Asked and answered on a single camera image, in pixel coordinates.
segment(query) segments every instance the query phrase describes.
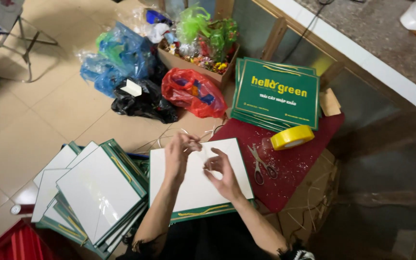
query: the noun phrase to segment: yellow tape roll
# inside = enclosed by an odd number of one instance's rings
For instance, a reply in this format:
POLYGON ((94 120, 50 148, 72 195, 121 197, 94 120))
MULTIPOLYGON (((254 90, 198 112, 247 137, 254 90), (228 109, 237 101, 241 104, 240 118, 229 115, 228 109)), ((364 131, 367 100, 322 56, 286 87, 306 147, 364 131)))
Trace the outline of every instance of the yellow tape roll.
POLYGON ((309 125, 299 125, 286 129, 270 138, 274 150, 284 150, 314 139, 309 125))

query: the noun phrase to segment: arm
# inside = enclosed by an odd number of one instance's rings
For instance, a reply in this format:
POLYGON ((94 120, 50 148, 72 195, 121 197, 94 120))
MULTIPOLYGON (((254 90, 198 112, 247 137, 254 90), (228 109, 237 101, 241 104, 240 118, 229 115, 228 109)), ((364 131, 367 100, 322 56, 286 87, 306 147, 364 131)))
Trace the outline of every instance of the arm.
POLYGON ((234 205, 255 243, 262 250, 279 259, 277 251, 285 252, 288 249, 286 239, 242 194, 228 156, 219 149, 212 148, 211 150, 218 156, 211 157, 205 163, 205 175, 219 193, 234 205), (222 179, 216 179, 207 169, 222 173, 222 179))
POLYGON ((176 133, 165 147, 165 178, 152 206, 147 211, 133 239, 133 251, 139 241, 155 240, 155 256, 163 250, 166 233, 170 225, 171 213, 176 203, 179 187, 184 181, 187 158, 194 151, 200 151, 199 138, 187 134, 176 133))

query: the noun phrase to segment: person's left hand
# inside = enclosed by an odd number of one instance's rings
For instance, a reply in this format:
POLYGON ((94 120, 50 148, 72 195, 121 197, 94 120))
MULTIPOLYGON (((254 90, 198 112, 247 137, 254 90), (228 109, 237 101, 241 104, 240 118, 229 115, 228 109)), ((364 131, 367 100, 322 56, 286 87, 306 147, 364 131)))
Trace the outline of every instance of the person's left hand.
POLYGON ((198 136, 176 133, 165 147, 165 180, 181 185, 187 168, 187 158, 193 151, 201 151, 198 136))

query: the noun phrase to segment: hand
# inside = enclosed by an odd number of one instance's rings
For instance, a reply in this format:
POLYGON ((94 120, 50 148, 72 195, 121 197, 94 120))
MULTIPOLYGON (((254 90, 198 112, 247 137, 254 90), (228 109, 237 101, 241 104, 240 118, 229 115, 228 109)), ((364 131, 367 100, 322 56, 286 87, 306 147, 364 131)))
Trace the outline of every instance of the hand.
POLYGON ((201 151, 200 138, 176 133, 165 147, 165 181, 181 185, 187 168, 187 158, 193 151, 201 151))
POLYGON ((233 203, 241 198, 245 198, 240 190, 237 178, 235 178, 234 170, 232 169, 228 156, 216 148, 211 148, 211 151, 218 156, 211 157, 206 161, 203 170, 206 177, 208 177, 218 192, 230 202, 233 203), (208 170, 220 172, 222 174, 222 179, 216 179, 208 170))

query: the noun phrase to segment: tile floor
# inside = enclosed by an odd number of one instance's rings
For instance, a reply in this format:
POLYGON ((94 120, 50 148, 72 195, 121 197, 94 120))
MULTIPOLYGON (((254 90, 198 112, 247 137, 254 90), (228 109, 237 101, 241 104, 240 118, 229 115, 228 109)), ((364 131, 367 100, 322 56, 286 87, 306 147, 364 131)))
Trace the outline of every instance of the tile floor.
MULTIPOLYGON (((60 46, 35 44, 30 55, 35 82, 0 81, 0 234, 18 219, 9 214, 10 207, 35 202, 38 190, 32 179, 61 144, 75 140, 86 145, 90 140, 101 143, 115 138, 128 152, 146 151, 158 148, 155 140, 168 128, 184 128, 201 136, 222 123, 191 113, 184 113, 172 125, 120 116, 110 109, 112 98, 80 78, 80 63, 73 52, 96 51, 95 38, 118 18, 115 10, 124 12, 139 5, 137 0, 118 4, 112 0, 25 1, 22 17, 60 46)), ((15 38, 9 38, 8 45, 22 50, 15 38)), ((0 75, 26 78, 23 66, 20 56, 0 49, 0 75)))

